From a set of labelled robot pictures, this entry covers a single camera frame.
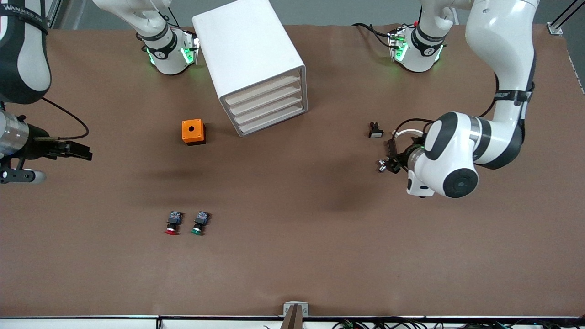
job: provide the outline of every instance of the orange box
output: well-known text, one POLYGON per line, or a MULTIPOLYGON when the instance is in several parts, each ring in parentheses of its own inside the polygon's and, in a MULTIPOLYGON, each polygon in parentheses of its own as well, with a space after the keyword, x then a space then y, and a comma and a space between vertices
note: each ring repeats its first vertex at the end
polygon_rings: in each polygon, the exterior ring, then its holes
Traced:
POLYGON ((181 131, 183 133, 183 142, 189 146, 207 143, 205 125, 201 119, 183 121, 181 131))

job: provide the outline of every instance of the brown table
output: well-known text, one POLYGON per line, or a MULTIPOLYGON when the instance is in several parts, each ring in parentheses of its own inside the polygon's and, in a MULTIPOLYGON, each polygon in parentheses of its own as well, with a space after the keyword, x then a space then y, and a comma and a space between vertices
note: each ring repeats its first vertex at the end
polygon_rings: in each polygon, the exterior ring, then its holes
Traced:
MULTIPOLYGON (((491 70, 464 26, 428 73, 392 63, 363 29, 288 26, 307 65, 309 112, 237 136, 205 66, 169 77, 134 32, 51 31, 51 100, 91 128, 94 160, 40 159, 39 186, 0 187, 2 316, 583 314, 585 97, 565 41, 535 26, 536 93, 523 150, 479 168, 468 197, 406 194, 377 173, 388 133, 411 117, 480 114, 491 70), (202 118, 208 144, 185 146, 202 118), (164 234, 172 210, 183 234, 164 234), (197 211, 207 234, 189 233, 197 211)), ((80 127, 39 102, 10 105, 53 134, 80 127)))

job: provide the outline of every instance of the gray floor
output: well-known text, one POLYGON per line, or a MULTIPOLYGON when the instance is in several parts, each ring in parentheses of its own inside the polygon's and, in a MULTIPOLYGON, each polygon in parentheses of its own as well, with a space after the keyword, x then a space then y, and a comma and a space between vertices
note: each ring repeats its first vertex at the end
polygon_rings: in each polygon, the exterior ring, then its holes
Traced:
MULTIPOLYGON (((233 0, 174 0, 171 8, 181 26, 191 25, 191 17, 233 0)), ((271 0, 285 25, 351 25, 356 22, 384 25, 413 22, 418 18, 416 0, 271 0)), ((541 0, 535 23, 546 23, 570 5, 572 0, 541 0)), ((63 29, 129 29, 121 19, 97 8, 92 0, 69 0, 63 10, 63 29)), ((461 24, 467 13, 458 11, 461 24)), ((585 77, 585 8, 563 26, 567 47, 580 77, 585 77)))

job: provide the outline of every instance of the white box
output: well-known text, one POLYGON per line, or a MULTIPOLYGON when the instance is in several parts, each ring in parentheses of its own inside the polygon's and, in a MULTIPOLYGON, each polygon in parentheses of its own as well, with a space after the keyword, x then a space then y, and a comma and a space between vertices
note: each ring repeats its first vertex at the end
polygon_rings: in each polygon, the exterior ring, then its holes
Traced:
POLYGON ((192 21, 219 101, 240 136, 307 111, 305 64, 268 0, 238 0, 192 21))

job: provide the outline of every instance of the brown tabletop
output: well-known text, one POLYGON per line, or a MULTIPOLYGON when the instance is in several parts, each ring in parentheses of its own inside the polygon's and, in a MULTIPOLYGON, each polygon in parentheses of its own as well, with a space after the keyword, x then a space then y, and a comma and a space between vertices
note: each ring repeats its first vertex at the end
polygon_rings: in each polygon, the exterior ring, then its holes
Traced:
MULTIPOLYGON (((0 187, 0 314, 265 315, 288 300, 313 315, 584 313, 585 97, 562 37, 535 26, 520 156, 450 200, 377 173, 386 138, 366 135, 370 121, 389 135, 407 118, 486 109, 493 74, 464 26, 423 74, 364 29, 287 31, 309 112, 245 138, 204 65, 164 76, 133 31, 51 31, 47 97, 90 126, 94 159, 31 161, 45 183, 0 187), (208 144, 181 141, 192 118, 208 144), (186 213, 177 237, 163 233, 172 210, 186 213), (213 214, 203 237, 190 233, 199 210, 213 214)), ((81 131, 44 102, 8 110, 81 131)))

